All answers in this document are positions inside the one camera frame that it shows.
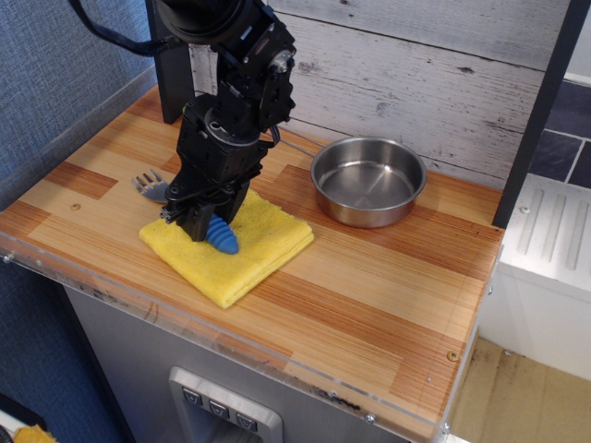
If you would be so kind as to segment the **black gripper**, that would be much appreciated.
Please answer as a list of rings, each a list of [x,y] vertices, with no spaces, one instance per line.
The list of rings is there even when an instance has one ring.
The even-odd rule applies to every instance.
[[[214,104],[204,94],[186,105],[176,147],[181,168],[162,209],[166,221],[177,221],[197,243],[205,240],[214,213],[227,224],[234,220],[269,150],[258,130],[243,138],[227,134],[213,115]]]

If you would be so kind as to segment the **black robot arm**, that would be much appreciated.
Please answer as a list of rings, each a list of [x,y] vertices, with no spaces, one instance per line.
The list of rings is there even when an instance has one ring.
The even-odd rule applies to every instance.
[[[71,7],[95,36],[133,54],[155,56],[183,43],[217,54],[217,92],[187,104],[177,154],[181,169],[165,192],[162,216],[195,242],[213,222],[231,222],[261,161],[280,140],[278,124],[295,107],[290,75],[295,39],[261,1],[160,1],[171,36],[135,42]]]

